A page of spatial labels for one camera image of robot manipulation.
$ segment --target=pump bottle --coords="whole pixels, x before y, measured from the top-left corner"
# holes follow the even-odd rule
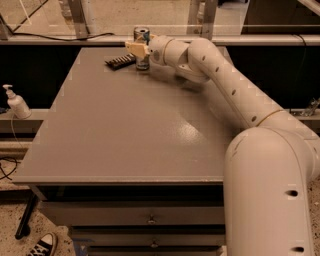
[[[8,105],[18,119],[28,118],[31,115],[31,110],[27,103],[20,95],[16,95],[12,90],[10,90],[10,87],[12,87],[12,85],[3,85],[3,88],[7,90]]]

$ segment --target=black object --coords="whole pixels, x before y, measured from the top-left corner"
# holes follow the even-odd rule
[[[30,219],[31,213],[32,213],[33,208],[36,205],[37,201],[38,201],[38,198],[36,197],[36,195],[34,193],[32,193],[29,197],[27,207],[23,213],[20,225],[19,225],[18,230],[15,235],[15,238],[17,240],[20,240],[24,236],[28,236],[30,234],[30,227],[28,225],[28,221]]]
[[[126,66],[129,66],[129,65],[135,63],[135,62],[136,62],[136,57],[131,53],[124,55],[124,56],[121,56],[121,57],[118,57],[118,58],[115,58],[110,61],[106,61],[107,65],[113,70],[118,70],[120,68],[124,68]]]

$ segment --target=black metal leg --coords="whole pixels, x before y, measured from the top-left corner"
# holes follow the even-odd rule
[[[24,236],[28,236],[30,234],[30,227],[28,225],[31,213],[33,211],[34,206],[36,205],[38,198],[34,193],[32,193],[29,197],[27,207],[23,213],[22,219],[20,221],[20,225],[18,227],[15,238],[20,240]]]

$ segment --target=drawer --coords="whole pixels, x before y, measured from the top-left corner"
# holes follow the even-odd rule
[[[224,225],[96,227],[69,230],[74,242],[83,246],[222,246],[225,241]]]
[[[144,247],[88,247],[88,256],[218,256],[215,246],[168,246],[159,248]]]
[[[223,206],[206,203],[41,202],[39,209],[64,226],[224,224]]]

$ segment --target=floor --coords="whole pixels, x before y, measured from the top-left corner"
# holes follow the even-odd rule
[[[138,1],[138,0],[92,0],[94,6],[94,29],[96,33],[116,32],[121,35],[132,33],[132,24],[141,24],[148,17],[154,33],[158,34],[184,34],[186,31],[188,16],[188,0],[167,0],[165,10],[159,5],[161,1]],[[12,28],[16,28],[25,18],[25,13],[31,13],[39,0],[7,0],[1,1],[0,12],[8,20]],[[214,34],[240,34],[241,26],[245,18],[246,4],[236,1],[225,3],[217,10]],[[165,26],[157,26],[159,19],[165,17]],[[60,13],[60,6],[57,0],[49,0],[42,8],[37,10],[32,17],[17,29],[17,32],[29,32],[45,35],[72,35],[73,24],[65,19]],[[17,155],[22,158],[17,148],[20,147],[15,142],[0,146],[0,157]],[[14,163],[1,161],[1,167],[5,172],[14,168]],[[0,180],[0,190],[17,189],[9,180]],[[314,234],[316,255],[320,256],[320,179],[314,181],[309,186],[310,214]],[[74,256],[73,243],[68,237],[67,227],[57,227],[47,220],[37,209],[33,212],[30,219],[31,233],[28,237],[16,240],[14,235],[19,225],[21,216],[25,209],[25,204],[3,204],[0,199],[0,256],[25,255],[37,240],[47,232],[54,232],[58,236],[58,247],[56,256]]]

